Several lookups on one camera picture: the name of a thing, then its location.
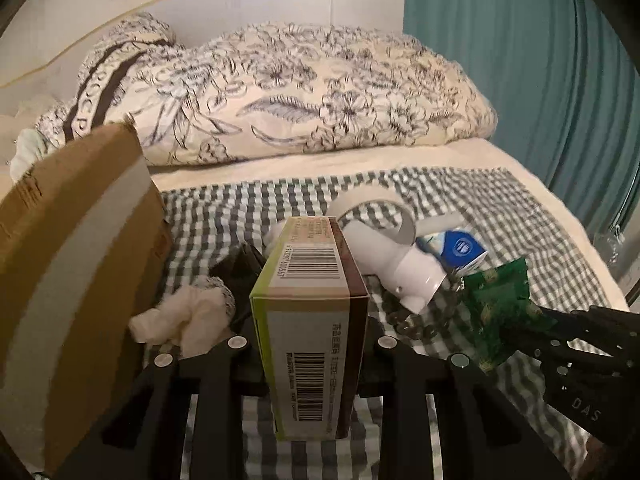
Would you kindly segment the teal curtain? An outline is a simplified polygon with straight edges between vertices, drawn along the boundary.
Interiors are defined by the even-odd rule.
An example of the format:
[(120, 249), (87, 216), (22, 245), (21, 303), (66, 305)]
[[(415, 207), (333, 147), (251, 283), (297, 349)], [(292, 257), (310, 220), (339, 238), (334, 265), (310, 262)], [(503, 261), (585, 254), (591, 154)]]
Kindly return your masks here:
[(405, 0), (404, 29), (495, 107), (492, 142), (589, 234), (639, 200), (639, 75), (592, 0)]

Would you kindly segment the white cylindrical bottle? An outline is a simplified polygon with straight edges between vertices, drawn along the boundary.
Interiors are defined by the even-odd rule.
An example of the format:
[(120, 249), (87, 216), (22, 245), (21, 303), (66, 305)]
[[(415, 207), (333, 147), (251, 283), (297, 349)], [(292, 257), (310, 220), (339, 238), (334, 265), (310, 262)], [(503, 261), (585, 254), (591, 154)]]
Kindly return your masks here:
[(347, 223), (343, 235), (360, 273), (375, 275), (413, 314), (422, 313), (447, 277), (433, 255), (397, 243), (360, 221)]

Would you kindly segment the cream cloth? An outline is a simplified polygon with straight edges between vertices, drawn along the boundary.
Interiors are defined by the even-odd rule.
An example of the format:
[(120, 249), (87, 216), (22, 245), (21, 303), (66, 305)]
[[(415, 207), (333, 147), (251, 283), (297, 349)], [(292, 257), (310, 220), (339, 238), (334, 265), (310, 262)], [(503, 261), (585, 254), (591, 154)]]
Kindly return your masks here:
[(209, 352), (231, 335), (235, 315), (232, 292), (214, 276), (199, 276), (180, 286), (156, 307), (130, 318), (128, 327), (138, 344), (167, 344), (189, 359)]

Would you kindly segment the floral patterned duvet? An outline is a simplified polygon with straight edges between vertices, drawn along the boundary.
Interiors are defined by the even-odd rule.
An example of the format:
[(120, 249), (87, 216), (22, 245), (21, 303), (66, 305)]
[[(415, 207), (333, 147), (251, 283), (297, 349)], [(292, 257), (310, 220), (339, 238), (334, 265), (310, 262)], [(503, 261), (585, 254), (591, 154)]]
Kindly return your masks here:
[(87, 53), (73, 99), (37, 131), (60, 148), (131, 118), (157, 167), (488, 138), (491, 102), (416, 38), (349, 26), (247, 25), (187, 48), (149, 13)]

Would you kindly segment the blue white tissue pack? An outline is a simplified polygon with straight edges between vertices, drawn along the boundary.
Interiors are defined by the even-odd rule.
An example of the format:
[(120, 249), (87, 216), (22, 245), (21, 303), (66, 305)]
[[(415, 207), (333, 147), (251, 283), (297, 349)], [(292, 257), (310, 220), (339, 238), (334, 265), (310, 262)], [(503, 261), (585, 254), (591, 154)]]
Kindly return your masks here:
[(487, 255), (471, 233), (461, 230), (424, 235), (416, 239), (416, 244), (432, 254), (449, 274), (457, 276), (473, 272)]

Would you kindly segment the green white medicine box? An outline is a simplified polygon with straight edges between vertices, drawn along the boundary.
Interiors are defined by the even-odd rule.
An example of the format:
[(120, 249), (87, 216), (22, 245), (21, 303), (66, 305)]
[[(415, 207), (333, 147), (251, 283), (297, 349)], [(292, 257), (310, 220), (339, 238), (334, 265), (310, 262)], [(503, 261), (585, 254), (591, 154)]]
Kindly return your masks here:
[(337, 221), (286, 220), (250, 306), (278, 438), (346, 437), (369, 294)]

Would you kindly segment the white tape roll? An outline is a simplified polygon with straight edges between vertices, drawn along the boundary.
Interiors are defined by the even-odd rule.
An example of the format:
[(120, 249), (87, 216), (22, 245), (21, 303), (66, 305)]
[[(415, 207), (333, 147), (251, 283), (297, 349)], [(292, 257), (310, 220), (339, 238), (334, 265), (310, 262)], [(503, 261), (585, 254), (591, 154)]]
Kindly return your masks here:
[(391, 188), (373, 183), (360, 184), (338, 194), (326, 215), (345, 223), (360, 220), (381, 228), (382, 233), (401, 245), (416, 239), (416, 218), (412, 208)]

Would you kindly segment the black small object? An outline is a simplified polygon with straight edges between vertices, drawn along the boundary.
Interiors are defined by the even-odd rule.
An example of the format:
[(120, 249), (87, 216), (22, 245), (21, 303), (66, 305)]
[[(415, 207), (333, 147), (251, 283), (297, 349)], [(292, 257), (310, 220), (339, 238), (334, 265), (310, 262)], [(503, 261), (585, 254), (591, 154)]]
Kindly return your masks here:
[(250, 292), (265, 263), (266, 258), (256, 247), (242, 244), (209, 269), (209, 275), (220, 278), (233, 296), (235, 311), (230, 322), (233, 333), (239, 333), (250, 317)]

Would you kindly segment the green snack packet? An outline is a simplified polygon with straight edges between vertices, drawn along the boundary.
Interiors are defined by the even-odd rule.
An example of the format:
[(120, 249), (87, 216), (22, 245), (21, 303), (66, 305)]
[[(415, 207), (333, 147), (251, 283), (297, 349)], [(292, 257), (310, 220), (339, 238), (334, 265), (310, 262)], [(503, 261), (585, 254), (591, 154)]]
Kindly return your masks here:
[(548, 334), (556, 321), (529, 297), (524, 257), (462, 278), (478, 366), (494, 370), (518, 350), (522, 330)]

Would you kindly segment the cream bed mattress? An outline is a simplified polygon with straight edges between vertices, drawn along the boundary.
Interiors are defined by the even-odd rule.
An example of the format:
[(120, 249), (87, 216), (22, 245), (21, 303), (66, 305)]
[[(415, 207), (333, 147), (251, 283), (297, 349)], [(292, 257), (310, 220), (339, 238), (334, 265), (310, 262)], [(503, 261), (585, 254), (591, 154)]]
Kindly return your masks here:
[(153, 167), (152, 179), (159, 190), (195, 188), (217, 183), (277, 180), (284, 178), (314, 178), (350, 176), (368, 171), (401, 169), (406, 167), (450, 167), (458, 169), (504, 168), (524, 185), (530, 194), (543, 204), (559, 221), (577, 248), (588, 260), (605, 291), (611, 307), (628, 308), (625, 295), (612, 278), (596, 248), (588, 240), (582, 224), (548, 188), (515, 158), (496, 148), (487, 140), (472, 138), (441, 146), (380, 146), (356, 150), (325, 152), (310, 155), (232, 162), (224, 166)]

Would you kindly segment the green white checkered cloth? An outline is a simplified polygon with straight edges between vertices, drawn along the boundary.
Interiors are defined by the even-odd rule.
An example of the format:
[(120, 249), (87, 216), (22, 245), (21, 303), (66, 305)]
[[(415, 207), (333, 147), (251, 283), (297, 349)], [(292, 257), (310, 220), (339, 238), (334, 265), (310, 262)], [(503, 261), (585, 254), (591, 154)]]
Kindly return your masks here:
[[(418, 219), (460, 212), (464, 227), (487, 249), (482, 270), (524, 257), (529, 293), (536, 304), (564, 312), (590, 304), (611, 307), (588, 260), (552, 213), (505, 169), (406, 168), (341, 177), (289, 178), (221, 183), (160, 192), (174, 237), (163, 296), (227, 257), (247, 242), (258, 249), (271, 226), (289, 216), (318, 216), (344, 190), (376, 183), (395, 190)], [(400, 336), (388, 322), (390, 304), (376, 278), (366, 278), (371, 314), (384, 330)], [(433, 336), (399, 338), (415, 352), (446, 358), (471, 351), (469, 312), (454, 313), (439, 292), (418, 319), (421, 328), (437, 324)], [(586, 457), (588, 434), (542, 400), (544, 380), (538, 363), (518, 352), (489, 378), (577, 479)], [(244, 479), (377, 479), (383, 400), (357, 399), (349, 436), (335, 442), (284, 442), (274, 434), (268, 399), (243, 400)]]

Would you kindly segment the brown cardboard box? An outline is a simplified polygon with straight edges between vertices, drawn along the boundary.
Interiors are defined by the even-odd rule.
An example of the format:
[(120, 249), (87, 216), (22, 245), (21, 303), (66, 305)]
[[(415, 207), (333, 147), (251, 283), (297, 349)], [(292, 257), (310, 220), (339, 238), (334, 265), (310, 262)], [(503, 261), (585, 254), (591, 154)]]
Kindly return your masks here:
[(134, 127), (36, 162), (1, 203), (1, 431), (52, 474), (130, 389), (171, 236)]

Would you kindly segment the light green towel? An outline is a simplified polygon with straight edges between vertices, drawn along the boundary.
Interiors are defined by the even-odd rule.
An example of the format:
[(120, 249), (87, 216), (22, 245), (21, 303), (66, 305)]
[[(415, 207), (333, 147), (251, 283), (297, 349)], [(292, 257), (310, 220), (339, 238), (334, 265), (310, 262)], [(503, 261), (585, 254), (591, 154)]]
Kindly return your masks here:
[(15, 141), (15, 155), (10, 160), (9, 174), (14, 183), (35, 165), (55, 151), (55, 146), (39, 131), (23, 129)]

